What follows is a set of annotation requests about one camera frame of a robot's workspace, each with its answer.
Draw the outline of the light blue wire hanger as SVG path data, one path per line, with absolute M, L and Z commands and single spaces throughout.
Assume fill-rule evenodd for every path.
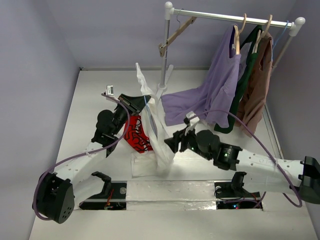
M 146 95 L 143 96 L 144 97 L 144 102 L 145 102 L 145 107 L 146 107 L 146 111 L 149 117 L 149 121 L 150 121 L 150 126 L 152 128 L 153 133 L 155 134 L 156 138 L 158 137 L 158 130 L 157 130 L 157 125 L 155 123 L 155 120 L 152 116 L 151 110 L 148 106 L 148 102 L 147 102 L 147 97 Z

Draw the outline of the white t shirt red print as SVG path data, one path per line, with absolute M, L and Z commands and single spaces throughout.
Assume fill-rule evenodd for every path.
M 149 88 L 138 63 L 135 64 L 135 68 L 142 96 L 151 96 L 148 106 L 157 127 L 157 137 L 152 130 L 146 107 L 140 114 L 131 116 L 130 120 L 125 123 L 128 131 L 124 140 L 133 148 L 131 153 L 132 176 L 134 178 L 164 176 L 168 174 L 175 156 L 164 142 L 169 137 L 164 127 L 164 111 L 158 110 L 159 98 Z

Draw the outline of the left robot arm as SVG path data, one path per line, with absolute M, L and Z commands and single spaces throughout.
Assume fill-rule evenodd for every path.
M 97 115 L 96 130 L 86 151 L 56 163 L 39 177 L 32 202 L 32 209 L 39 219 L 64 223 L 75 207 L 75 187 L 89 177 L 100 179 L 94 184 L 94 193 L 89 193 L 89 197 L 112 197 L 111 177 L 93 168 L 115 150 L 128 132 L 131 118 L 142 112 L 151 96 L 103 96 L 117 106 L 114 111 L 106 109 Z

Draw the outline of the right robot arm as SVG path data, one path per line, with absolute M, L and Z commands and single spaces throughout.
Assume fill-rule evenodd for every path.
M 176 131 L 164 141 L 174 152 L 189 149 L 213 161 L 221 170 L 234 171 L 230 190 L 235 196 L 246 192 L 298 193 L 304 202 L 320 203 L 320 164 L 310 156 L 304 160 L 272 159 L 239 146 L 223 143 L 210 130 Z

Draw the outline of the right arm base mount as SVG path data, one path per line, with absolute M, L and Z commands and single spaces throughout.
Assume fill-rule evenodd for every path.
M 240 171 L 233 175 L 231 181 L 221 181 L 214 184 L 214 196 L 218 210 L 263 210 L 261 194 L 244 189 L 247 173 Z

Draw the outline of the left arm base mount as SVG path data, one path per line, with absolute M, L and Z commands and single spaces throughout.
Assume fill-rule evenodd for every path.
M 103 182 L 101 192 L 94 194 L 79 204 L 81 210 L 118 211 L 127 209 L 126 181 L 112 181 L 112 178 L 102 172 L 91 174 L 95 179 Z

